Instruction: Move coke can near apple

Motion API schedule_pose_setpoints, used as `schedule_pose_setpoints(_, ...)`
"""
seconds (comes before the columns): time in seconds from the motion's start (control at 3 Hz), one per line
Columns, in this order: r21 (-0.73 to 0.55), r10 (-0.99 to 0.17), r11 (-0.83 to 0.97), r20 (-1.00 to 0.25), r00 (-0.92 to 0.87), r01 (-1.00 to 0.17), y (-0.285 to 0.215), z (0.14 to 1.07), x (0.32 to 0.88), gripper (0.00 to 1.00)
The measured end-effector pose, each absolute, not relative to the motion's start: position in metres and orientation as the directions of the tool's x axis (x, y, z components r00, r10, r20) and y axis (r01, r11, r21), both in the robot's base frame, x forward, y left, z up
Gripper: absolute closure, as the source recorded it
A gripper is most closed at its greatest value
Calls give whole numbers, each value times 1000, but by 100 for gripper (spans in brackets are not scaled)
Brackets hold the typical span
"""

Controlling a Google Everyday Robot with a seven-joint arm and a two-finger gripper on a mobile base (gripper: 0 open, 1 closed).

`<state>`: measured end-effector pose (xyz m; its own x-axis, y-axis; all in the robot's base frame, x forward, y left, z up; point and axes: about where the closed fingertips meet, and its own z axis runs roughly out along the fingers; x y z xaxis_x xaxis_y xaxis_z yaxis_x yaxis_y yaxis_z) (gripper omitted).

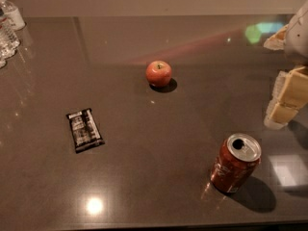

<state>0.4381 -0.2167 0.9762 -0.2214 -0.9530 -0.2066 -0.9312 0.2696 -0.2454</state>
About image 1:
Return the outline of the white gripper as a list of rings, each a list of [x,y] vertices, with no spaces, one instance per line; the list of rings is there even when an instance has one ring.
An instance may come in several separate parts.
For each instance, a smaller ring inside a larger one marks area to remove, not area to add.
[[[289,22],[264,42],[269,50],[283,50],[289,60],[308,60],[308,0]],[[266,110],[264,124],[279,130],[308,103],[308,67],[297,65],[289,72],[280,71]]]

